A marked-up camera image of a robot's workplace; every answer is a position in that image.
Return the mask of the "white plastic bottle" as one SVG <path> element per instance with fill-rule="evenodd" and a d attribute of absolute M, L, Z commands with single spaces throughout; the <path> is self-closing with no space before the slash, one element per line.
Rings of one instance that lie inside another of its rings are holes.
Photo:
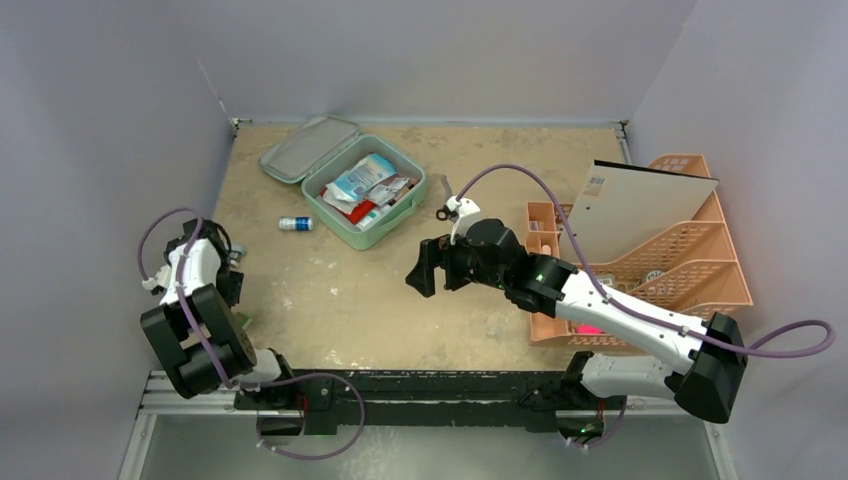
<path fill-rule="evenodd" d="M 369 210 L 357 223 L 356 227 L 360 231 L 366 231 L 373 228 L 385 215 L 389 212 L 390 206 L 376 206 Z"/>

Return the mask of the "blue white tube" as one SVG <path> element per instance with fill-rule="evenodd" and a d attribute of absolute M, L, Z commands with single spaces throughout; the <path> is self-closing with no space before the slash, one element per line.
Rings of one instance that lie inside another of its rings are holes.
<path fill-rule="evenodd" d="M 278 228 L 281 231 L 308 232 L 314 229 L 313 220 L 308 216 L 280 217 Z"/>

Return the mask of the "red first aid pouch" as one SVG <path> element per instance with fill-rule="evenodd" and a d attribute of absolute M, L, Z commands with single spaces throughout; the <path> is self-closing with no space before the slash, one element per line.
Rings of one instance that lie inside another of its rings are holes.
<path fill-rule="evenodd" d="M 321 199 L 335 210 L 337 210 L 351 224 L 359 223 L 370 211 L 377 207 L 372 201 L 365 199 L 359 203 L 352 203 L 337 199 L 329 191 L 324 190 Z"/>

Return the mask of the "clear bag alcohol wipes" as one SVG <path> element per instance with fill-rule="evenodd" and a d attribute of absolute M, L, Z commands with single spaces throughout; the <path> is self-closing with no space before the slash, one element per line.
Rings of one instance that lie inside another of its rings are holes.
<path fill-rule="evenodd" d="M 393 204 L 406 191 L 414 187 L 416 181 L 409 177 L 394 175 L 384 181 L 381 181 L 372 187 L 366 195 L 366 199 L 377 206 Z"/>

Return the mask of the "mint green storage case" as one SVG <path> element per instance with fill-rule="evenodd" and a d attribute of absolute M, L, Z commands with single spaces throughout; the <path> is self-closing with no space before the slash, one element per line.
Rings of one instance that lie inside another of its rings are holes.
<path fill-rule="evenodd" d="M 423 202 L 422 166 L 383 139 L 333 116 L 315 117 L 258 160 L 260 169 L 298 184 L 311 217 L 285 218 L 282 230 L 305 231 L 315 219 L 356 250 L 367 250 Z"/>

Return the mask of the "blue white plastic bag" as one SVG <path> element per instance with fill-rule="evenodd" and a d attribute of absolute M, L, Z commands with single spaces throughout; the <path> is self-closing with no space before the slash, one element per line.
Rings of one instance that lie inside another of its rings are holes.
<path fill-rule="evenodd" d="M 372 187 L 395 174 L 390 161 L 372 153 L 328 183 L 326 190 L 339 200 L 358 203 Z"/>

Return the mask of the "black handled scissors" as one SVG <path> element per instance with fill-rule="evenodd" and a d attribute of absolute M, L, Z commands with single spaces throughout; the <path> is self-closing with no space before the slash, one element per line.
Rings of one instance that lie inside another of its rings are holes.
<path fill-rule="evenodd" d="M 460 201 L 456 199 L 453 189 L 446 175 L 438 176 L 444 190 L 444 202 L 436 210 L 436 218 L 439 221 L 456 222 L 459 217 Z"/>

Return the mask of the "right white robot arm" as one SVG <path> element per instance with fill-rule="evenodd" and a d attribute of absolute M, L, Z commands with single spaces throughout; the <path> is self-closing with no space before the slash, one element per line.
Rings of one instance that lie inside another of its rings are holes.
<path fill-rule="evenodd" d="M 644 357 L 618 359 L 590 355 L 561 381 L 569 404 L 584 407 L 597 397 L 654 397 L 672 400 L 704 421 L 729 421 L 748 363 L 740 351 L 738 324 L 730 316 L 716 312 L 703 319 L 614 289 L 600 290 L 576 266 L 528 252 L 498 219 L 480 220 L 463 235 L 421 241 L 405 282 L 431 297 L 436 269 L 443 270 L 447 290 L 489 286 L 523 311 L 598 327 L 645 352 Z"/>

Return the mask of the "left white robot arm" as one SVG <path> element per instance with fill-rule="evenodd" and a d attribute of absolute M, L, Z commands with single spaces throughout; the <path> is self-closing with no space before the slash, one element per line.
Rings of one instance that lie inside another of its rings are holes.
<path fill-rule="evenodd" d="M 231 242 L 212 220 L 189 220 L 170 240 L 165 264 L 142 275 L 145 290 L 159 297 L 140 325 L 174 390 L 191 399 L 224 385 L 223 377 L 259 395 L 272 408 L 297 399 L 298 382 L 282 355 L 254 348 L 233 307 L 244 275 L 230 265 Z"/>

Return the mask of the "pink marker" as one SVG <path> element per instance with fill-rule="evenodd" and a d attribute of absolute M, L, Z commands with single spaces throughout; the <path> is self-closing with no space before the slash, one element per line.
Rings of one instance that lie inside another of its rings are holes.
<path fill-rule="evenodd" d="M 589 325 L 577 325 L 574 327 L 574 332 L 578 335 L 602 335 L 603 331 L 599 328 Z"/>

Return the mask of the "white cardboard folder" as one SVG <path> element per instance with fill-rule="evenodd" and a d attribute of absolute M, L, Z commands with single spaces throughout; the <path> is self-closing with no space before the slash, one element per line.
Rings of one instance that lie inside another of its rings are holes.
<path fill-rule="evenodd" d="M 670 227 L 691 220 L 719 180 L 596 160 L 568 215 L 586 260 L 616 260 Z"/>

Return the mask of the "peach plastic organizer basket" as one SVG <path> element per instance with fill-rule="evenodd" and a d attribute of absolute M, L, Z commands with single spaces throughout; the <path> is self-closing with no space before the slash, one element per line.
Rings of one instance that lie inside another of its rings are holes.
<path fill-rule="evenodd" d="M 647 168 L 672 166 L 713 177 L 701 155 L 664 155 Z M 576 239 L 572 230 L 565 230 L 556 208 L 550 201 L 528 202 L 525 248 L 579 266 L 571 245 Z M 616 260 L 590 266 L 607 287 L 702 319 L 714 312 L 732 315 L 752 303 L 715 190 L 691 220 L 670 227 Z"/>

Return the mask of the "black metal base frame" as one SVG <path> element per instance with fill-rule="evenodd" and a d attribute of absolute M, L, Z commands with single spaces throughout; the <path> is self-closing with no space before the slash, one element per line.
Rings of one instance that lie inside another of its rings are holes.
<path fill-rule="evenodd" d="M 520 428 L 580 443 L 600 438 L 623 396 L 602 399 L 579 381 L 589 356 L 563 371 L 285 368 L 276 381 L 236 394 L 242 411 L 289 412 L 307 435 L 341 426 Z"/>

